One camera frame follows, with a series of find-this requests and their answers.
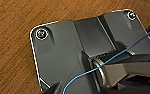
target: wood grain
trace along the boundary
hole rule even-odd
[[[0,94],[41,94],[29,39],[34,26],[119,9],[150,25],[150,0],[0,0]]]

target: gray metal plate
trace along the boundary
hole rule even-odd
[[[51,30],[45,40],[36,38],[36,29],[31,34],[38,73],[49,85],[62,81],[63,89],[72,78],[90,70],[88,57],[82,52],[73,21],[61,21],[44,26]],[[66,93],[98,94],[92,74],[75,80],[67,88]]]

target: screw head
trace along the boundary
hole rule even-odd
[[[127,16],[130,20],[136,19],[136,14],[133,11],[128,12]]]
[[[48,36],[48,31],[46,29],[38,29],[36,31],[36,37],[40,40],[44,40]]]

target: wire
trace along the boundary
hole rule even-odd
[[[148,36],[150,36],[150,32],[147,33],[146,35],[144,35],[142,38],[140,38],[138,41],[136,41],[136,42],[135,42],[133,45],[131,45],[130,47],[128,47],[128,48],[126,48],[125,50],[123,50],[123,51],[119,52],[118,54],[114,55],[112,58],[110,58],[109,60],[107,60],[104,64],[100,65],[99,67],[94,68],[94,69],[92,69],[92,70],[90,70],[90,71],[87,71],[87,72],[85,72],[85,73],[82,73],[82,74],[80,74],[80,75],[74,77],[73,79],[71,79],[71,80],[66,84],[66,86],[64,87],[64,89],[63,89],[63,94],[65,94],[65,91],[66,91],[67,87],[68,87],[75,79],[77,79],[77,78],[79,78],[79,77],[81,77],[81,76],[83,76],[83,75],[86,75],[86,74],[88,74],[88,73],[91,73],[91,72],[93,72],[93,71],[99,69],[100,67],[102,67],[103,65],[107,64],[108,62],[110,62],[111,60],[113,60],[114,58],[116,58],[117,56],[121,55],[122,53],[124,53],[124,52],[128,51],[129,49],[131,49],[132,47],[134,47],[137,43],[139,43],[141,40],[143,40],[144,38],[146,38],[146,37],[148,37]]]

